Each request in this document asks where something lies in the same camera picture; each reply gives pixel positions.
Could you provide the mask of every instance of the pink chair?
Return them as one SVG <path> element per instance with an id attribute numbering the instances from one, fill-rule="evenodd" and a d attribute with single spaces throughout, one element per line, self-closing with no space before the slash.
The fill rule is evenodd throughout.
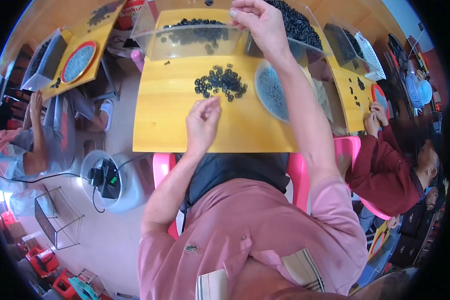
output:
<path id="1" fill-rule="evenodd" d="M 341 155 L 351 156 L 353 167 L 360 149 L 360 138 L 357 136 L 338 137 L 334 138 L 333 142 L 335 145 L 335 159 L 338 159 Z M 155 181 L 155 188 L 158 187 L 163 178 L 168 174 L 168 172 L 170 172 L 170 170 L 172 170 L 175 164 L 175 156 L 173 154 L 155 153 L 153 155 L 153 180 Z M 293 205 L 301 208 L 309 215 L 311 211 L 310 203 L 308 203 L 310 177 L 305 159 L 303 159 L 300 153 L 290 153 L 287 173 L 290 175 L 293 183 Z M 371 203 L 361 198 L 360 200 L 375 215 L 383 219 L 390 219 L 389 216 L 385 216 L 380 213 Z M 175 221 L 170 228 L 168 228 L 168 233 L 175 240 L 179 238 L 177 224 Z"/>

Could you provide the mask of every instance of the plastic bag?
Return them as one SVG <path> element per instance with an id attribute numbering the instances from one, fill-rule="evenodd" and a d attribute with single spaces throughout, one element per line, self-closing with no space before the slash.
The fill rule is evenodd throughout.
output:
<path id="1" fill-rule="evenodd" d="M 10 210 L 16 217 L 30 217 L 35 216 L 35 198 L 42 208 L 45 215 L 49 218 L 55 216 L 55 208 L 52 199 L 46 190 L 43 189 L 27 189 L 23 192 L 13 193 L 10 196 Z"/>
<path id="2" fill-rule="evenodd" d="M 120 30 L 130 30 L 140 15 L 145 0 L 128 0 L 118 15 L 117 24 Z"/>

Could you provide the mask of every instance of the ear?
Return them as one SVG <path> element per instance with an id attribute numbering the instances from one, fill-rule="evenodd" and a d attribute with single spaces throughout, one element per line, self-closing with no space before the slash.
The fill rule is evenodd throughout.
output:
<path id="1" fill-rule="evenodd" d="M 434 167 L 428 169 L 428 170 L 426 171 L 426 173 L 427 173 L 427 175 L 428 175 L 430 178 L 434 178 L 434 177 L 437 176 L 437 174 L 438 174 L 437 167 L 434 166 Z"/>

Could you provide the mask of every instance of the gray pants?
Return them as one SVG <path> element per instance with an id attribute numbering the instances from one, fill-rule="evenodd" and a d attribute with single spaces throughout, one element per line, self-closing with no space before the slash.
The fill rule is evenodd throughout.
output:
<path id="1" fill-rule="evenodd" d="M 367 207 L 363 206 L 362 210 L 358 214 L 358 221 L 360 222 L 360 226 L 363 231 L 366 233 L 369 231 L 370 227 L 375 225 L 376 228 L 382 226 L 385 220 L 380 219 L 376 215 L 374 215 Z"/>
<path id="2" fill-rule="evenodd" d="M 61 93 L 50 100 L 43 122 L 49 159 L 47 173 L 65 171 L 72 164 L 75 156 L 75 112 L 89 120 L 95 114 L 93 101 L 77 89 Z"/>

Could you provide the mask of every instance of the cardboard box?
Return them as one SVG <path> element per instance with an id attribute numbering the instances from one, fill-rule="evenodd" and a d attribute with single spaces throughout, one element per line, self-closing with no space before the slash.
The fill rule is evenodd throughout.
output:
<path id="1" fill-rule="evenodd" d="M 10 235 L 12 235 L 13 243 L 15 244 L 20 243 L 22 238 L 27 235 L 20 222 L 9 224 L 8 231 L 10 232 Z"/>
<path id="2" fill-rule="evenodd" d="M 21 241 L 25 244 L 25 247 L 27 247 L 28 251 L 30 251 L 32 248 L 38 245 L 37 239 L 33 234 L 29 234 L 22 237 Z"/>

